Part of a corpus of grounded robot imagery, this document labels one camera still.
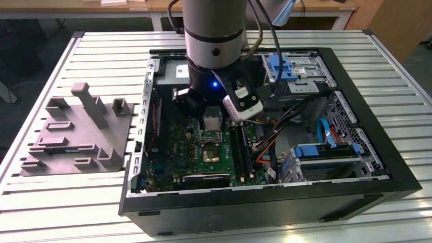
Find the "motherboard chip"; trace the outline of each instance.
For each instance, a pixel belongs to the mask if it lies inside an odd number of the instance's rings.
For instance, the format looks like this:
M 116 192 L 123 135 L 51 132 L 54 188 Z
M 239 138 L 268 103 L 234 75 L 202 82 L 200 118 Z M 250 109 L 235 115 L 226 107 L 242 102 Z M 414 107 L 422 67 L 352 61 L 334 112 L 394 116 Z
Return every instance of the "motherboard chip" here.
M 220 161 L 220 148 L 215 145 L 203 147 L 203 162 L 214 163 Z
M 204 127 L 206 131 L 220 131 L 222 130 L 222 122 L 218 117 L 207 117 L 204 118 Z
M 184 190 L 228 187 L 230 179 L 230 174 L 188 175 L 182 178 L 182 187 Z

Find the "cable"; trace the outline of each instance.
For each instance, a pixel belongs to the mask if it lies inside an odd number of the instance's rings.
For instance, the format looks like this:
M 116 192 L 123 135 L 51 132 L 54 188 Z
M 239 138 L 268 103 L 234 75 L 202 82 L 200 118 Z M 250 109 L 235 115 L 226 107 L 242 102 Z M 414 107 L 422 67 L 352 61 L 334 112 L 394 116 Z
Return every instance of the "cable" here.
M 323 127 L 324 127 L 324 134 L 327 137 L 327 143 L 331 145 L 332 148 L 336 148 L 338 145 L 334 141 L 334 137 L 332 137 L 332 132 L 331 132 L 331 125 L 330 122 L 327 121 L 327 119 L 320 118 L 318 120 L 316 123 L 316 134 L 318 134 L 318 142 L 319 143 L 324 143 L 324 139 L 323 139 Z
M 19 103 L 19 101 L 20 101 L 20 99 L 16 98 L 16 101 L 12 102 L 12 92 L 11 92 L 11 89 L 14 89 L 14 88 L 16 88 L 16 87 L 19 87 L 22 85 L 27 85 L 27 84 L 46 84 L 46 82 L 24 82 L 24 83 L 20 83 L 18 85 L 14 85 L 14 86 L 8 87 L 8 100 L 10 100 L 10 105 L 16 105 Z
M 47 82 L 24 82 L 24 83 L 19 83 L 18 85 L 14 85 L 10 87 L 10 90 L 16 88 L 18 86 L 22 86 L 22 85 L 30 85 L 30 84 L 46 84 Z
M 331 93 L 332 93 L 332 91 L 326 91 L 326 92 L 322 92 L 319 94 L 308 95 L 296 105 L 294 105 L 287 110 L 287 112 L 283 114 L 283 116 L 279 119 L 279 121 L 276 122 L 276 124 L 274 126 L 274 129 L 272 129 L 274 132 L 268 135 L 268 137 L 264 140 L 262 140 L 260 142 L 258 142 L 258 144 L 255 145 L 255 148 L 259 148 L 260 146 L 263 146 L 266 143 L 268 143 L 275 138 L 275 136 L 279 134 L 279 132 L 284 128 L 284 126 L 283 126 L 284 121 L 290 121 L 298 115 L 300 115 L 300 113 L 303 112 L 304 108 L 308 105 L 308 102 L 311 102 L 316 98 L 326 97 Z
M 256 163 L 258 163 L 258 164 L 267 164 L 267 165 L 271 164 L 271 162 L 270 162 L 268 160 L 260 160 L 260 161 L 258 161 Z
M 263 150 L 262 154 L 259 155 L 256 162 L 262 161 L 263 155 L 266 154 L 266 152 L 268 151 L 270 147 L 272 146 L 272 144 L 276 142 L 279 138 L 279 135 L 275 137 L 275 139 L 271 141 L 271 143 L 268 144 L 268 146 L 266 147 L 266 149 Z
M 250 123 L 254 123 L 254 124 L 260 124 L 260 125 L 264 125 L 264 124 L 276 124 L 276 121 L 275 120 L 270 120 L 270 121 L 266 121 L 266 120 L 260 120 L 260 119 L 256 119 L 258 121 L 254 121 L 254 120 L 246 120 L 247 122 Z
M 334 127 L 331 127 L 331 132 L 334 133 L 334 136 L 335 136 L 336 142 L 338 142 L 338 143 L 342 143 L 343 141 L 342 141 L 340 136 L 339 136 L 339 134 L 338 134 L 338 132 L 336 132 L 336 130 L 335 130 Z
M 275 86 L 278 87 L 279 85 L 279 82 L 282 80 L 282 77 L 283 77 L 283 68 L 284 68 L 284 60 L 283 60 L 283 51 L 282 51 L 282 47 L 279 45 L 279 40 L 278 40 L 278 36 L 276 36 L 276 31 L 275 31 L 275 27 L 272 25 L 272 20 L 268 16 L 268 13 L 264 9 L 264 6 L 260 2 L 260 0 L 255 0 L 262 12 L 263 12 L 263 15 L 264 15 L 264 18 L 266 18 L 266 21 L 268 23 L 268 26 L 270 26 L 270 30 L 272 32 L 272 36 L 274 36 L 274 41 L 275 41 L 275 46 L 276 46 L 276 50 L 278 50 L 278 55 L 279 55 L 279 73 L 278 73 L 278 77 L 276 77 L 276 81 L 275 81 Z
M 174 0 L 170 4 L 168 4 L 168 19 L 170 19 L 170 23 L 171 23 L 171 27 L 174 28 L 175 32 L 178 34 L 184 34 L 184 29 L 179 28 L 175 25 L 175 20 L 174 20 L 174 14 L 172 14 L 172 8 L 174 5 L 179 2 L 179 0 Z
M 300 14 L 300 17 L 302 17 L 302 15 L 303 15 L 303 17 L 306 17 L 306 5 L 304 5 L 304 1 L 300 0 L 300 2 L 302 2 L 302 14 Z
M 260 24 L 260 19 L 258 16 L 258 12 L 255 10 L 255 6 L 252 4 L 252 0 L 248 0 L 248 3 L 250 3 L 250 8 L 254 13 L 254 18 L 255 18 L 255 22 L 256 22 L 256 26 L 258 26 L 258 30 L 259 30 L 259 37 L 258 37 L 258 40 L 256 40 L 248 54 L 242 58 L 242 60 L 247 60 L 254 55 L 256 49 L 259 48 L 259 45 L 262 45 L 262 42 L 263 42 L 263 28 L 262 28 L 262 24 Z

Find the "expansion slot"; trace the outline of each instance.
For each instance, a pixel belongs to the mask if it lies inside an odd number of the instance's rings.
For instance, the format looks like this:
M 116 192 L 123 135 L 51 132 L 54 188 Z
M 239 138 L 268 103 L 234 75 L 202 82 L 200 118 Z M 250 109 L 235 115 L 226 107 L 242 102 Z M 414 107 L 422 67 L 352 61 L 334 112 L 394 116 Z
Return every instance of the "expansion slot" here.
M 246 158 L 246 147 L 244 147 L 244 140 L 242 134 L 242 128 L 239 126 L 232 126 L 230 128 L 230 137 L 231 137 L 231 146 L 232 146 L 232 154 L 234 154 L 234 162 L 235 162 L 235 169 L 236 169 L 236 178 L 240 182 L 246 181 L 248 178 L 248 169 L 244 165 L 247 161 Z
M 248 166 L 248 174 L 250 174 L 250 177 L 254 178 L 251 151 L 250 151 L 248 138 L 246 135 L 244 126 L 242 126 L 242 136 L 243 136 L 243 144 L 244 144 L 244 152 L 246 152 L 246 163 Z

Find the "motherboard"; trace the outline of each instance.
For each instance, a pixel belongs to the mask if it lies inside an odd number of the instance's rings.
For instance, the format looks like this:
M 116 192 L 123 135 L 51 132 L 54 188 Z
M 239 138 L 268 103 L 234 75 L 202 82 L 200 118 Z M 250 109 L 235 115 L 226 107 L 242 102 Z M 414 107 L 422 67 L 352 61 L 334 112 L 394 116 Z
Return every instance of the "motherboard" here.
M 216 117 L 204 123 L 203 130 L 198 122 L 170 126 L 167 159 L 152 161 L 154 176 L 147 179 L 152 191 L 267 183 L 263 165 L 251 161 L 255 125 L 222 126 Z

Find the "wooden table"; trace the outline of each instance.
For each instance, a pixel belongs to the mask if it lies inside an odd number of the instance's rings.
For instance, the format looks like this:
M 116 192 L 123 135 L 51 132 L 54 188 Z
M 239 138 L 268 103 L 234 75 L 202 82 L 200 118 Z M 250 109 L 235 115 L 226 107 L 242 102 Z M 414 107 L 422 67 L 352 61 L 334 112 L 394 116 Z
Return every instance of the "wooden table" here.
M 172 0 L 150 0 L 152 4 L 152 24 L 155 30 L 162 30 L 163 25 L 160 19 L 168 17 L 168 4 Z M 334 0 L 304 0 L 306 17 L 338 17 L 332 30 L 344 30 L 351 14 L 358 10 L 359 6 L 354 0 L 347 0 L 344 4 Z M 290 17 L 302 16 L 302 3 L 298 3 L 292 9 Z M 172 8 L 174 16 L 183 16 L 182 2 L 176 3 Z
M 154 30 L 163 31 L 160 19 L 167 17 L 172 0 L 148 0 L 146 3 L 128 2 L 127 5 L 102 7 L 100 2 L 82 0 L 0 0 L 0 18 L 127 18 L 148 17 Z M 338 17 L 332 30 L 343 30 L 351 14 L 358 10 L 354 0 L 344 4 L 334 0 L 304 0 L 307 17 Z M 174 16 L 182 16 L 182 2 L 174 6 Z M 291 16 L 302 15 L 302 4 L 296 4 Z

